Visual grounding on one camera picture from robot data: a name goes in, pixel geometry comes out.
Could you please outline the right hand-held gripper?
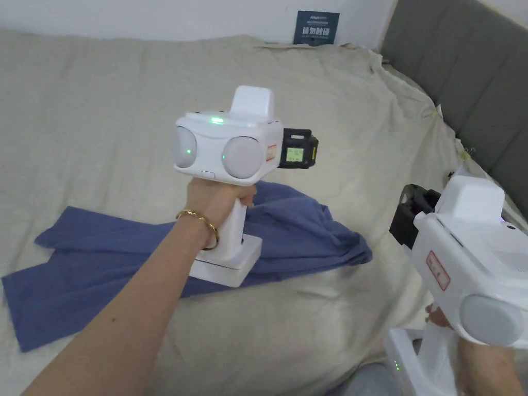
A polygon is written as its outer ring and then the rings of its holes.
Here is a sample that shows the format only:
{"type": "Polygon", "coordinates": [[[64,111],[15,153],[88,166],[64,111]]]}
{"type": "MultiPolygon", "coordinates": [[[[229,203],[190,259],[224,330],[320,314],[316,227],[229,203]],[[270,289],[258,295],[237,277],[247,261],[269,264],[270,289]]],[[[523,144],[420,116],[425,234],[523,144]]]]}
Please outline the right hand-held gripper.
{"type": "Polygon", "coordinates": [[[404,395],[455,395],[460,338],[527,349],[527,235],[503,219],[505,193],[454,175],[442,192],[404,186],[389,232],[453,327],[393,327],[387,356],[404,395]]]}

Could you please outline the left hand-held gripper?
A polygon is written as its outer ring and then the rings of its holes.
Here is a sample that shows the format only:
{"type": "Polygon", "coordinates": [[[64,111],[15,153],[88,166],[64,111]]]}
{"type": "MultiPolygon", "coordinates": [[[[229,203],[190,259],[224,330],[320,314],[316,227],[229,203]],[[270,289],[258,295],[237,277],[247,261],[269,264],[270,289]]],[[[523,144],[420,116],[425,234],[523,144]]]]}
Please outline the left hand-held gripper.
{"type": "MultiPolygon", "coordinates": [[[[318,139],[311,129],[284,128],[274,115],[274,93],[240,86],[228,112],[189,112],[176,121],[174,168],[193,177],[249,186],[279,166],[309,169],[318,139]]],[[[261,255],[262,240],[243,232],[247,208],[234,204],[215,249],[198,254],[190,274],[230,288],[241,286],[261,255]]]]}

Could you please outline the person's left hand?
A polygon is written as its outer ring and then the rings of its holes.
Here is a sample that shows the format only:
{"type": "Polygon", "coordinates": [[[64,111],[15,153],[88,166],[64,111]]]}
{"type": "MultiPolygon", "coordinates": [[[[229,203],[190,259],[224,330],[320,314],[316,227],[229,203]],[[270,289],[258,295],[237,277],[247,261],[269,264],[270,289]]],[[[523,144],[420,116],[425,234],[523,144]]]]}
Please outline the person's left hand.
{"type": "Polygon", "coordinates": [[[220,228],[234,205],[240,202],[245,207],[252,206],[255,194],[256,185],[244,187],[193,178],[173,230],[175,243],[186,252],[216,248],[220,228]]]}

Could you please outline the person's right hand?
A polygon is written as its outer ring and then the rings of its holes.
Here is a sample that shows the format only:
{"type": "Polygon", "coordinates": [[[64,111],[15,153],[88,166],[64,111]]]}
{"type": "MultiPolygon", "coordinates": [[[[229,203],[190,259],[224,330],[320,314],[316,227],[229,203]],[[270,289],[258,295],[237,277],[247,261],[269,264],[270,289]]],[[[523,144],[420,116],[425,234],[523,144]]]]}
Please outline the person's right hand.
{"type": "MultiPolygon", "coordinates": [[[[428,305],[426,322],[431,322],[439,327],[453,329],[441,308],[428,305]]],[[[476,344],[460,338],[458,342],[458,355],[461,369],[467,374],[495,375],[503,366],[510,366],[513,360],[513,352],[509,349],[476,344]]]]}

